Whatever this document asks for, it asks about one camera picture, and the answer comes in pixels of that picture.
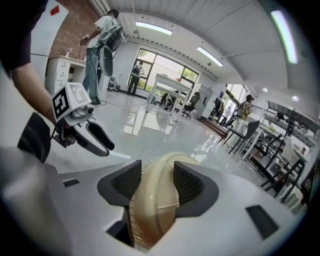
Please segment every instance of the brick wall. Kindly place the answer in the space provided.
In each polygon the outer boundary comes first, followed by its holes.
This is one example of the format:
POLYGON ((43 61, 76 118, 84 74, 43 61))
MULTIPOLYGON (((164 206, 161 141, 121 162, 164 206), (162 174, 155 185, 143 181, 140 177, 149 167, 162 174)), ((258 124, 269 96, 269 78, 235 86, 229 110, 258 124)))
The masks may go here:
MULTIPOLYGON (((68 11, 61 27, 59 28, 53 41, 49 58, 59 55, 66 55, 67 49, 72 48, 69 54, 70 58, 78 59, 80 40, 85 34, 91 34, 94 29, 94 23, 100 18, 89 0, 57 0, 68 11)), ((86 48, 81 48, 80 58, 86 56, 86 48)))

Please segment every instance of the beige cylinder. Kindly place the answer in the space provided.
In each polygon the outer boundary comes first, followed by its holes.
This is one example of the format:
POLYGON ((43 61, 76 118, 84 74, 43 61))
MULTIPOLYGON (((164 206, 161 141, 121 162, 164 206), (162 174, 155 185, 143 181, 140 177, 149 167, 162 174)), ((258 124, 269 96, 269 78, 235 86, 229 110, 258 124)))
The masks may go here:
POLYGON ((179 196, 174 185, 174 162, 200 165, 190 156, 171 152, 144 171, 134 195, 133 214, 144 243, 152 247, 174 224, 179 196))

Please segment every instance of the black sleeve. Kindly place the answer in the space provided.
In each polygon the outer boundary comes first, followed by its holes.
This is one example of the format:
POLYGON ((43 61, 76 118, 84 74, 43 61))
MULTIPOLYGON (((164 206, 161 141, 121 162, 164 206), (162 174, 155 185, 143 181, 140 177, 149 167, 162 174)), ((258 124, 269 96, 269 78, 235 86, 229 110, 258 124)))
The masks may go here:
POLYGON ((22 2, 23 4, 19 8, 14 6, 9 8, 12 10, 12 13, 9 11, 12 25, 5 28, 4 34, 10 40, 10 48, 3 46, 0 48, 1 62, 7 71, 30 63, 31 31, 36 26, 41 14, 46 10, 48 0, 22 2))

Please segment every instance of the drawer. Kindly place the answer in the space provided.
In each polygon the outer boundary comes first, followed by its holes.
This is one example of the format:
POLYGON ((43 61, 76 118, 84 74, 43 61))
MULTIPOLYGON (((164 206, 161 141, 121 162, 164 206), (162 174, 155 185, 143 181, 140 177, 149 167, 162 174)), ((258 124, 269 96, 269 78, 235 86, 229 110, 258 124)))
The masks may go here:
POLYGON ((56 93, 58 90, 60 90, 60 88, 64 85, 66 85, 67 81, 55 81, 54 82, 54 93, 56 93))
POLYGON ((56 66, 57 69, 60 69, 60 68, 70 68, 70 63, 68 62, 63 62, 63 61, 58 61, 58 65, 56 66))
POLYGON ((56 67, 56 80, 68 80, 70 63, 59 61, 56 67))

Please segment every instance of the glossy floor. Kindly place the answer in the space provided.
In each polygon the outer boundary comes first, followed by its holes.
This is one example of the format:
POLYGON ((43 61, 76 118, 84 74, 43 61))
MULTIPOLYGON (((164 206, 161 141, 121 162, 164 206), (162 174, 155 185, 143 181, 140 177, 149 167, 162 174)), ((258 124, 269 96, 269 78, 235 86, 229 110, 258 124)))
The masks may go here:
POLYGON ((183 152, 203 166, 241 176, 257 185, 262 177, 230 150, 210 128, 194 118, 181 117, 175 122, 170 113, 153 107, 146 113, 145 99, 122 92, 104 91, 101 98, 106 105, 97 107, 97 117, 107 128, 115 149, 108 157, 99 157, 78 144, 61 147, 52 142, 46 163, 54 165, 59 173, 85 171, 110 166, 127 160, 142 160, 147 164, 168 152, 183 152))

